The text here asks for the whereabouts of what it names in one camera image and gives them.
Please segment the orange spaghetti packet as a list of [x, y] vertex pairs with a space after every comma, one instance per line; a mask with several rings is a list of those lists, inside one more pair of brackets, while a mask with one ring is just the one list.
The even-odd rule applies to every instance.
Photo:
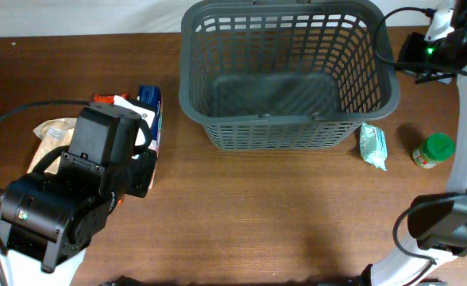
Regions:
[[94, 95], [93, 101], [94, 102], [107, 103], [107, 104], [114, 104], [114, 99], [116, 97], [121, 97], [123, 99], [128, 99], [129, 95], [128, 94], [119, 94], [119, 95], [99, 95], [99, 94], [96, 94], [96, 95]]

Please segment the blue tissue box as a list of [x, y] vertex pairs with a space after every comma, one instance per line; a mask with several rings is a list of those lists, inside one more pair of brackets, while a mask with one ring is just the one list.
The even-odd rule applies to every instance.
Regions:
[[153, 85], [142, 85], [139, 88], [137, 99], [148, 105], [147, 110], [149, 110], [149, 113], [147, 118], [152, 132], [152, 141], [149, 148], [158, 153], [163, 123], [163, 97], [160, 88]]

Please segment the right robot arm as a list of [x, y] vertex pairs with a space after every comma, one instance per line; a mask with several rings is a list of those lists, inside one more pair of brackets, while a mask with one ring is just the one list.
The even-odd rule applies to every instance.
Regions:
[[424, 35], [413, 35], [391, 60], [372, 41], [376, 59], [419, 82], [454, 76], [459, 94], [455, 158], [443, 193], [420, 195], [392, 230], [396, 248], [368, 265], [359, 285], [417, 285], [435, 269], [467, 256], [467, 1], [441, 1], [421, 9], [430, 18]]

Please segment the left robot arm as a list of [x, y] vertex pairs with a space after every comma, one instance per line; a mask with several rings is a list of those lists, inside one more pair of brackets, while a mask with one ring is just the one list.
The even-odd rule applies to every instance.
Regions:
[[0, 195], [0, 285], [69, 285], [124, 195], [150, 189], [159, 110], [90, 102], [69, 145], [46, 153]]

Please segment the beige paper pouch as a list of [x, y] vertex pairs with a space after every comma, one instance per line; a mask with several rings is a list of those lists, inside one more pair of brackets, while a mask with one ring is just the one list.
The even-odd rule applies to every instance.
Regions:
[[33, 156], [27, 173], [30, 173], [47, 153], [57, 147], [71, 143], [76, 122], [77, 118], [52, 119], [41, 123], [33, 130], [36, 136], [40, 138], [41, 143]]

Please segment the green lid jar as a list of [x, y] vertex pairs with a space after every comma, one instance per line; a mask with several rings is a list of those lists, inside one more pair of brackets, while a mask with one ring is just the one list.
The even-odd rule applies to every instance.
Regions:
[[435, 133], [415, 148], [411, 157], [419, 167], [429, 169], [448, 160], [454, 153], [454, 141], [444, 133]]

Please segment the pale green wipes packet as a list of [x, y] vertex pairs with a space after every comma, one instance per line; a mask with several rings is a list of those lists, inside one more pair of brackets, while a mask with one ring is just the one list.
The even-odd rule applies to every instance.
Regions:
[[386, 171], [385, 161], [388, 158], [388, 149], [384, 131], [363, 122], [361, 124], [359, 142], [360, 153], [363, 160], [368, 164]]

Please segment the grey plastic basket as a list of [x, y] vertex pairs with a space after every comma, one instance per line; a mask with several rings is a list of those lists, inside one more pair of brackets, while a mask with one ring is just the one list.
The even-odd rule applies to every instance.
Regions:
[[181, 21], [179, 104], [224, 151], [326, 149], [400, 101], [369, 1], [201, 1]]

